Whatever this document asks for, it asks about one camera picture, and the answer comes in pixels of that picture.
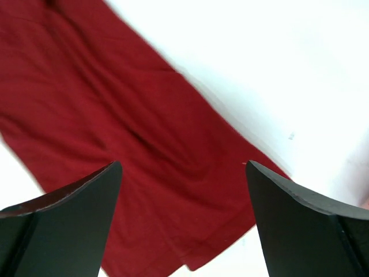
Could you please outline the dark red t shirt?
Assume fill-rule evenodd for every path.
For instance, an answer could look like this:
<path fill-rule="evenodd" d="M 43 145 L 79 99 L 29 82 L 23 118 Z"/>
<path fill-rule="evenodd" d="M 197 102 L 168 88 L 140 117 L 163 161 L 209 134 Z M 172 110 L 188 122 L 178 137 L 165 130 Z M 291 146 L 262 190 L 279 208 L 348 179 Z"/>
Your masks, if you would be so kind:
<path fill-rule="evenodd" d="M 1 2 L 1 135 L 46 192 L 121 162 L 109 276 L 204 266 L 255 224 L 246 162 L 278 171 L 103 1 Z"/>

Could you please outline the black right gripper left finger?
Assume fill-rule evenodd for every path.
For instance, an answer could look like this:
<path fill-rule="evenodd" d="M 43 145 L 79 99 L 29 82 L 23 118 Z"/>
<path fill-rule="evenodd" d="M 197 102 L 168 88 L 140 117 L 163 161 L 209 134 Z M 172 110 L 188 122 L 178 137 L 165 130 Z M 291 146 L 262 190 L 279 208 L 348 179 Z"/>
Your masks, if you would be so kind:
<path fill-rule="evenodd" d="M 1 210 L 1 276 L 98 276 L 122 171 L 112 162 Z"/>

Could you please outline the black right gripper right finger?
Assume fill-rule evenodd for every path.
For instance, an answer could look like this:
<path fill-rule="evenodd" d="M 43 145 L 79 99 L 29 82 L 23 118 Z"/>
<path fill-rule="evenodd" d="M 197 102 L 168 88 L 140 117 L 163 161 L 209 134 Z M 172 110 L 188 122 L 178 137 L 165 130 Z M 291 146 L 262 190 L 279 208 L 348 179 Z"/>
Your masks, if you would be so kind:
<path fill-rule="evenodd" d="M 254 161 L 246 177 L 269 276 L 368 276 L 368 210 Z"/>

